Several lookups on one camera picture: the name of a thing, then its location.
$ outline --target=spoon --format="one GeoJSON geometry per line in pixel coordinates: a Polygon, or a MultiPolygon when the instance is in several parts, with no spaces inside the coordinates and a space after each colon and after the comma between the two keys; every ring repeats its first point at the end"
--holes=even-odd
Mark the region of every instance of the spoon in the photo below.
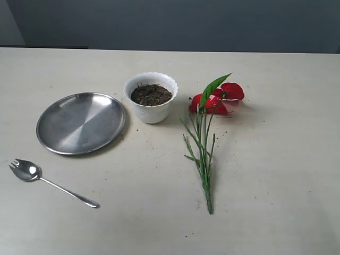
{"type": "Polygon", "coordinates": [[[55,184],[53,182],[50,182],[47,179],[44,179],[42,177],[42,172],[41,172],[40,167],[37,166],[36,164],[30,162],[30,161],[26,161],[26,160],[16,158],[15,161],[13,161],[9,167],[13,171],[13,173],[19,179],[21,179],[23,181],[32,182],[32,181],[35,181],[35,180],[42,180],[44,182],[47,182],[48,184],[51,184],[52,186],[56,187],[57,189],[60,189],[64,192],[66,192],[67,194],[73,196],[74,198],[79,199],[80,201],[87,204],[89,207],[92,207],[92,208],[99,208],[100,207],[100,205],[97,202],[94,202],[90,199],[87,199],[87,198],[83,197],[82,195],[78,195],[77,193],[74,193],[70,190],[67,190],[63,187],[58,186],[57,184],[55,184]]]}

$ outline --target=spoon handle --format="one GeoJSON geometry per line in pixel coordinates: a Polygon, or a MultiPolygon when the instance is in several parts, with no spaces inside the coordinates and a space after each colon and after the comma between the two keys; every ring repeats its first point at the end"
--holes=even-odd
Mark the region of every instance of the spoon handle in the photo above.
{"type": "Polygon", "coordinates": [[[80,201],[84,202],[85,204],[87,204],[89,207],[92,207],[92,208],[99,208],[100,205],[97,203],[97,202],[94,202],[93,200],[90,200],[90,199],[87,199],[85,197],[83,197],[82,195],[78,195],[77,193],[74,193],[70,190],[67,190],[63,187],[60,187],[59,185],[53,183],[53,182],[50,182],[49,180],[47,179],[44,179],[44,178],[40,178],[42,181],[44,182],[47,182],[48,184],[51,184],[52,186],[56,187],[57,189],[60,189],[64,192],[66,192],[67,194],[73,196],[74,198],[77,198],[79,199],[80,201]]]}

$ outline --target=plate rim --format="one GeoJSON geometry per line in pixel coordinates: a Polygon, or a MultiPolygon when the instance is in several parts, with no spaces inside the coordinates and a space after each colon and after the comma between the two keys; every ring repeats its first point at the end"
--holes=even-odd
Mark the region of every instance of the plate rim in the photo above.
{"type": "Polygon", "coordinates": [[[48,149],[48,150],[50,150],[50,151],[52,151],[52,152],[54,152],[54,153],[60,154],[60,155],[84,155],[84,154],[93,152],[93,151],[95,151],[95,150],[98,150],[98,149],[100,149],[100,148],[102,148],[102,147],[108,145],[109,143],[111,143],[113,140],[115,140],[115,139],[118,137],[118,136],[112,137],[112,138],[109,139],[107,142],[105,142],[105,143],[103,143],[103,144],[101,144],[101,145],[99,145],[99,146],[97,146],[97,147],[95,147],[95,148],[92,148],[92,149],[90,149],[90,150],[84,151],[84,152],[64,152],[64,151],[55,150],[55,149],[49,147],[48,145],[46,145],[46,144],[42,141],[42,139],[41,139],[41,137],[40,137],[40,135],[39,135],[39,126],[40,126],[41,119],[42,119],[43,116],[46,114],[46,112],[48,112],[52,107],[54,107],[54,106],[57,105],[58,103],[60,103],[60,102],[62,102],[62,101],[64,101],[64,100],[66,100],[66,99],[68,99],[68,98],[70,98],[70,97],[74,97],[74,96],[81,95],[81,94],[92,94],[92,95],[104,96],[104,97],[109,98],[109,99],[112,100],[112,101],[115,101],[115,102],[119,105],[119,107],[120,107],[120,109],[121,109],[121,111],[122,111],[122,113],[123,113],[123,114],[122,114],[122,116],[123,116],[123,124],[122,124],[122,125],[120,126],[120,128],[118,129],[118,133],[120,133],[120,132],[123,130],[123,128],[125,127],[125,123],[126,123],[126,110],[125,110],[124,106],[121,104],[121,102],[119,102],[117,99],[115,99],[114,97],[109,96],[109,95],[107,95],[107,94],[99,93],[99,92],[80,92],[80,93],[75,93],[75,94],[68,95],[68,96],[66,96],[66,97],[63,97],[63,98],[61,98],[61,99],[55,101],[55,102],[52,103],[50,106],[48,106],[48,107],[43,111],[43,113],[40,115],[40,117],[39,117],[39,119],[38,119],[38,122],[37,122],[37,126],[36,126],[36,135],[37,135],[37,138],[38,138],[39,142],[41,143],[41,145],[44,146],[46,149],[48,149]]]}

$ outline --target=spoon head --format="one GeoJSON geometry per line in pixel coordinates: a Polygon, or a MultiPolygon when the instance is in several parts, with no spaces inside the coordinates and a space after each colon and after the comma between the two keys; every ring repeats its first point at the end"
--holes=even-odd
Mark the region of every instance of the spoon head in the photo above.
{"type": "Polygon", "coordinates": [[[39,166],[30,161],[15,159],[12,165],[10,165],[10,169],[15,176],[26,182],[35,181],[41,177],[39,166]]]}

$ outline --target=gray wall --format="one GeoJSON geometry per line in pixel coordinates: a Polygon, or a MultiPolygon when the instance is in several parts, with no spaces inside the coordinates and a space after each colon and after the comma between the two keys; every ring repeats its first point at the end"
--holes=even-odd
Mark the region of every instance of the gray wall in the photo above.
{"type": "Polygon", "coordinates": [[[6,0],[0,0],[0,45],[25,45],[6,0]]]}
{"type": "Polygon", "coordinates": [[[334,53],[340,0],[7,0],[27,45],[334,53]]]}

